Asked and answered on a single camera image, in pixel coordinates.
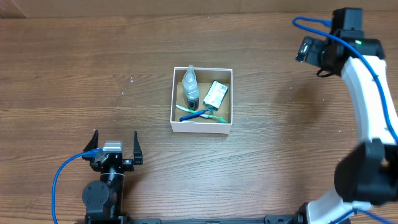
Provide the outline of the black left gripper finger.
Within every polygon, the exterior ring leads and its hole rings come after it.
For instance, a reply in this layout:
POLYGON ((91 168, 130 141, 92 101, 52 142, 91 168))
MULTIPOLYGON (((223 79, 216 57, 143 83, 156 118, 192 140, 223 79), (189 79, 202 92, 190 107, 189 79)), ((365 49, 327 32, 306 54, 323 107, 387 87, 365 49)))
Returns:
POLYGON ((134 155, 134 164, 135 165, 143 165, 143 155, 142 155, 142 150, 139 145, 138 138, 137 138, 137 131, 134 132, 133 155, 134 155))
POLYGON ((91 140, 88 142, 83 150, 85 156, 94 156, 98 152, 99 132, 94 130, 91 140))

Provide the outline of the green white toothbrush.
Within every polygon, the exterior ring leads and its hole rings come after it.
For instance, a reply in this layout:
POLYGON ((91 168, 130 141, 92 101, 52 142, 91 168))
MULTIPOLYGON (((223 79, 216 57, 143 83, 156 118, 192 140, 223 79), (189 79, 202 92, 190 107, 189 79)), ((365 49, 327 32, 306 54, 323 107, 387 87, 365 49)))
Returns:
MULTIPOLYGON (((182 111, 185 111, 185 109, 187 107, 184 107, 182 105, 176 105, 176 108, 178 108, 178 109, 180 109, 182 111)), ((213 120, 217 121, 218 123, 228 123, 227 120, 223 119, 222 117, 215 116, 213 114, 213 110, 212 109, 209 109, 209 110, 210 110, 209 112, 207 112, 206 114, 203 114, 203 115, 201 115, 199 117, 202 117, 202 118, 205 118, 205 119, 213 119, 213 120)))

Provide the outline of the blue disposable razor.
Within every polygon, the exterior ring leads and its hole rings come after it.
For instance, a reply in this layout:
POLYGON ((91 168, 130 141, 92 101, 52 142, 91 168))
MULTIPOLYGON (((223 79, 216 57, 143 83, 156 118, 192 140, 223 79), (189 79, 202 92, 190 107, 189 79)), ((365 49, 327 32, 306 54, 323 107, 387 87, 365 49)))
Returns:
POLYGON ((189 120, 189 119, 193 119, 193 118, 197 118, 197 117, 199 117, 199 116, 201 116, 201 115, 203 115, 203 114, 206 114, 206 113, 209 112, 210 110, 209 110, 209 109, 205 109, 205 110, 200 110, 200 111, 193 111, 193 110, 191 110, 191 109, 186 108, 185 111, 186 111, 186 112, 189 112, 189 114, 188 114, 188 115, 185 115, 185 116, 182 116, 182 117, 179 119, 180 122, 186 121, 186 120, 189 120))

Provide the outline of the clear soap pump bottle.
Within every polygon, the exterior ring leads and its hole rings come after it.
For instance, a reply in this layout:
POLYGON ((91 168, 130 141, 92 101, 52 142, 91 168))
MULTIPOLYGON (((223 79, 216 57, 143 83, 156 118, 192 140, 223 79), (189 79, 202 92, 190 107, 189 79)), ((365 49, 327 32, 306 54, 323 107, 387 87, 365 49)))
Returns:
POLYGON ((182 80, 184 100, 188 109, 196 111, 199 106, 199 88, 193 65, 189 65, 182 80))

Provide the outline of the green white soap packet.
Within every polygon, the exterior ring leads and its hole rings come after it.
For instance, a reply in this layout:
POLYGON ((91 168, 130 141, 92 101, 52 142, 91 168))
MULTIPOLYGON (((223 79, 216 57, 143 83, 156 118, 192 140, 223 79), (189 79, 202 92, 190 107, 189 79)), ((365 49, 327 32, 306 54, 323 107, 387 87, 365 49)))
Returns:
POLYGON ((221 108, 222 102, 228 93, 229 87, 218 81, 213 81, 207 94, 203 99, 203 104, 207 108, 218 111, 221 108))

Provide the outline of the white cardboard box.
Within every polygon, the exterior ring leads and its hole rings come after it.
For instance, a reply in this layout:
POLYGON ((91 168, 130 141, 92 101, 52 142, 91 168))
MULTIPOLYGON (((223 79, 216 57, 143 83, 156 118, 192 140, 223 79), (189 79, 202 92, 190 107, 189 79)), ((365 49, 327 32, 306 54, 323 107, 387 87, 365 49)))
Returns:
POLYGON ((218 81, 228 87, 226 96, 221 103, 220 109, 214 112, 214 115, 226 120, 225 123, 219 123, 215 119, 197 117, 189 122, 181 122, 179 119, 188 114, 184 110, 177 108, 177 105, 185 106, 182 80, 188 70, 187 67, 175 67, 172 80, 172 97, 170 124, 172 131, 175 133, 214 133, 229 134, 233 123, 233 71, 228 68, 200 68, 195 67, 194 72, 198 82, 200 91, 199 110, 203 110, 206 106, 203 99, 208 93, 211 84, 218 81))

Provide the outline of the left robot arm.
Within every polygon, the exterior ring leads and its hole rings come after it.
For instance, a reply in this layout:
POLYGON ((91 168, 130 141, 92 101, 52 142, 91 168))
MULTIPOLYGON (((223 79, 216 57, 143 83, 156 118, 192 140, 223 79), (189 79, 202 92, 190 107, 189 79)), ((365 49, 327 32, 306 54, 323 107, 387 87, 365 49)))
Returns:
POLYGON ((98 147, 99 133, 95 131, 90 142, 84 148, 82 159, 100 173, 99 180, 86 185, 82 192, 82 201, 86 206, 85 223, 131 223, 128 213, 122 211, 124 178, 126 172, 143 164, 142 150, 137 134, 134 135, 133 158, 123 158, 123 143, 107 141, 98 147))

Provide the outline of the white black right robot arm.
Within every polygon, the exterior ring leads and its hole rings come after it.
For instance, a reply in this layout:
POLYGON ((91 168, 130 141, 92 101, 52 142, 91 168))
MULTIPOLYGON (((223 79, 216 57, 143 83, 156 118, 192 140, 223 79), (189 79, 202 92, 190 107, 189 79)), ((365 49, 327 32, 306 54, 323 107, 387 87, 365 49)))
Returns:
POLYGON ((302 205, 294 223, 348 223, 355 213, 397 200, 397 113, 382 45, 365 38, 360 8, 337 9, 325 25, 330 32, 304 38, 296 59, 317 66, 319 77, 345 82, 358 143, 337 165, 333 188, 302 205))

